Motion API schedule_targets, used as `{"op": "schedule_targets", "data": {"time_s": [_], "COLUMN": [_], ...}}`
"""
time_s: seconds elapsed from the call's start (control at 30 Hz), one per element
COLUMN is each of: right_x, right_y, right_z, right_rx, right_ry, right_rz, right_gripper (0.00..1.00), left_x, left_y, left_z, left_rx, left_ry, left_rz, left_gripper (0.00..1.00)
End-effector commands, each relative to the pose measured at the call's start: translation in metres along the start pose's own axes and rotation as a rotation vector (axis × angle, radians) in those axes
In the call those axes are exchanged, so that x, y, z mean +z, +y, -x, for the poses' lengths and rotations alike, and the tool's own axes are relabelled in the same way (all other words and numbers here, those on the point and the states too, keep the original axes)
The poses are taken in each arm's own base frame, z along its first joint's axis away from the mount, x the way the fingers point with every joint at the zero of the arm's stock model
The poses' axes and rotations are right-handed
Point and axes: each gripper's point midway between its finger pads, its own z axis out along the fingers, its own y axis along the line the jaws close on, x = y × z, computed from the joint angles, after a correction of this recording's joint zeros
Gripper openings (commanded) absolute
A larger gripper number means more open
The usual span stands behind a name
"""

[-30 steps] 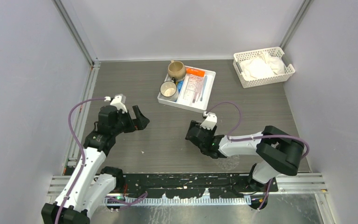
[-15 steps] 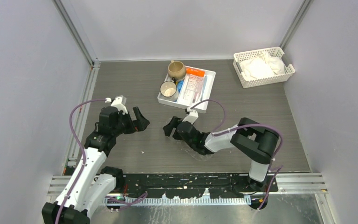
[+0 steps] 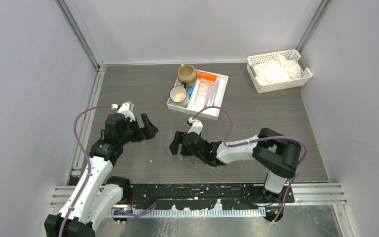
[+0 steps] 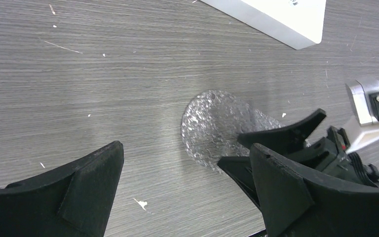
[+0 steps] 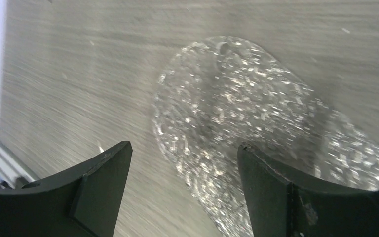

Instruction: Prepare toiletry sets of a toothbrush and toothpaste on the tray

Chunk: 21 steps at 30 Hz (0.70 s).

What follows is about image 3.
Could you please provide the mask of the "white ribbed mug black rim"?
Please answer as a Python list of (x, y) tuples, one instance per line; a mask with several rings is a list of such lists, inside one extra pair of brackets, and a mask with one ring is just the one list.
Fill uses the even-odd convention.
[(183, 85), (176, 85), (171, 88), (169, 92), (169, 99), (172, 105), (183, 108), (186, 107), (190, 101), (187, 89)]

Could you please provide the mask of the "white plastic bin tray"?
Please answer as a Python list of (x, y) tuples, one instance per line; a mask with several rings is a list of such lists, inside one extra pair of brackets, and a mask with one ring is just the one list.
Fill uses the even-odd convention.
[(201, 79), (198, 78), (195, 85), (191, 86), (189, 89), (190, 97), (188, 104), (185, 107), (182, 107), (168, 98), (166, 102), (168, 109), (195, 115), (208, 106), (220, 107), (222, 105), (229, 76), (202, 70), (197, 70), (197, 73), (215, 75), (216, 81), (202, 84), (200, 83)]

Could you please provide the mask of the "tan ceramic mug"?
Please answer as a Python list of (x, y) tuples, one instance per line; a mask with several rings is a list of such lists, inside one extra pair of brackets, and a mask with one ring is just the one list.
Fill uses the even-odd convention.
[(184, 83), (186, 86), (192, 86), (196, 82), (197, 71), (192, 65), (181, 64), (177, 71), (177, 77), (180, 83)]

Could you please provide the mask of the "clear rectangular holder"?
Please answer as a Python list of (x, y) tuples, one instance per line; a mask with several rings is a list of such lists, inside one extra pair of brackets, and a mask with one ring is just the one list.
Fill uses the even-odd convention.
[(205, 108), (205, 101), (209, 87), (216, 85), (216, 82), (208, 81), (205, 79), (197, 79), (194, 88), (194, 100), (193, 105), (196, 108)]

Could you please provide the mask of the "clear oval glass tray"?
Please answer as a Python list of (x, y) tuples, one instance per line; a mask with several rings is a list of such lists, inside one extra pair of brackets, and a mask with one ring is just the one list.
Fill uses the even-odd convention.
[(224, 166), (221, 166), (221, 165), (209, 166), (208, 164), (203, 163), (200, 159), (198, 159), (195, 156), (184, 156), (184, 155), (182, 155), (181, 154), (181, 151), (183, 148), (182, 143), (178, 144), (177, 154), (176, 155), (172, 154), (172, 151), (170, 150), (169, 146), (172, 144), (173, 140), (174, 140), (174, 135), (168, 135), (164, 139), (165, 150), (166, 150), (167, 154), (169, 156), (171, 156), (173, 159), (182, 161), (185, 165), (192, 167), (192, 168), (195, 168), (197, 170), (200, 170), (200, 171), (207, 173), (207, 174), (217, 174), (223, 170)]

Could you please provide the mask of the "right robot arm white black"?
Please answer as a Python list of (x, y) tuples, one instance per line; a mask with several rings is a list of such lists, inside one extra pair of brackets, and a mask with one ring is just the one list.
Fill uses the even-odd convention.
[(268, 169), (262, 196), (276, 202), (284, 184), (294, 179), (298, 165), (306, 156), (306, 147), (298, 139), (263, 128), (247, 140), (225, 143), (208, 142), (196, 132), (177, 131), (168, 146), (171, 154), (196, 157), (212, 167), (236, 161), (255, 160)]

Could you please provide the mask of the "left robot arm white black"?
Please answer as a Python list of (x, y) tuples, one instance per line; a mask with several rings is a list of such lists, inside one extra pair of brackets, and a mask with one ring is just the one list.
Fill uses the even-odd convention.
[(158, 133), (146, 114), (141, 114), (141, 119), (143, 127), (139, 127), (131, 112), (108, 115), (73, 193), (58, 214), (47, 216), (44, 222), (47, 236), (94, 237), (112, 207), (131, 200), (129, 179), (107, 176), (123, 153), (124, 145), (152, 139)]

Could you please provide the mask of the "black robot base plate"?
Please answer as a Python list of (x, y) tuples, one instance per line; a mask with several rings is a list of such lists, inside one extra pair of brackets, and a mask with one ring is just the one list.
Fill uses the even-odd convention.
[(263, 184), (253, 183), (131, 184), (117, 204), (124, 205), (126, 212), (156, 204), (155, 211), (195, 211), (203, 216), (214, 208), (226, 213), (265, 209), (265, 218), (271, 221), (282, 218), (282, 204), (294, 201), (292, 188), (287, 186), (274, 195), (266, 194)]

